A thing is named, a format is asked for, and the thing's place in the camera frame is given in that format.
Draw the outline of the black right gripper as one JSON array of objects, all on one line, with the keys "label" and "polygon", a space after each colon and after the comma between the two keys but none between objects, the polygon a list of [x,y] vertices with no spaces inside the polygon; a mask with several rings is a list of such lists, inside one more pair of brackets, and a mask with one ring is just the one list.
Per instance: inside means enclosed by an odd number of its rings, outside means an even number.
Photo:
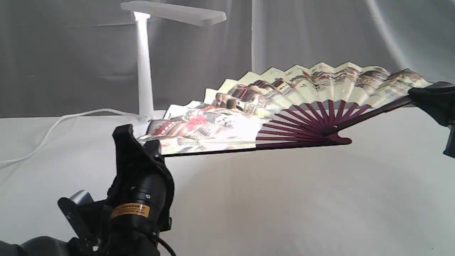
[{"label": "black right gripper", "polygon": [[437,82],[424,88],[413,88],[408,96],[414,105],[439,125],[448,127],[450,134],[443,152],[444,155],[455,158],[455,86],[448,82]]}]

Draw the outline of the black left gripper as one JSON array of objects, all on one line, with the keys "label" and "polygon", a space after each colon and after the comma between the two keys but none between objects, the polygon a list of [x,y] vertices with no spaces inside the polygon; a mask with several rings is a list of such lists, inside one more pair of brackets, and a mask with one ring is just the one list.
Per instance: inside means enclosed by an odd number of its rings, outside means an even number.
[{"label": "black left gripper", "polygon": [[161,155],[160,141],[140,144],[132,124],[116,127],[112,137],[117,173],[105,202],[110,208],[109,235],[159,235],[171,230],[175,183]]}]

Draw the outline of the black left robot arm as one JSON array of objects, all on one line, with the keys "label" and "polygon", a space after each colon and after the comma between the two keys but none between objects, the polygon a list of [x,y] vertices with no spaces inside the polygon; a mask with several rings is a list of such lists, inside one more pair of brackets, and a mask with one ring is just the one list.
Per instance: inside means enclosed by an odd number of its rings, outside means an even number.
[{"label": "black left robot arm", "polygon": [[140,144],[132,124],[116,127],[112,137],[117,173],[107,198],[94,201],[88,192],[79,191],[58,200],[76,237],[67,242],[49,236],[22,244],[2,241],[2,256],[159,256],[158,246],[176,255],[160,237],[172,228],[175,196],[160,141]]}]

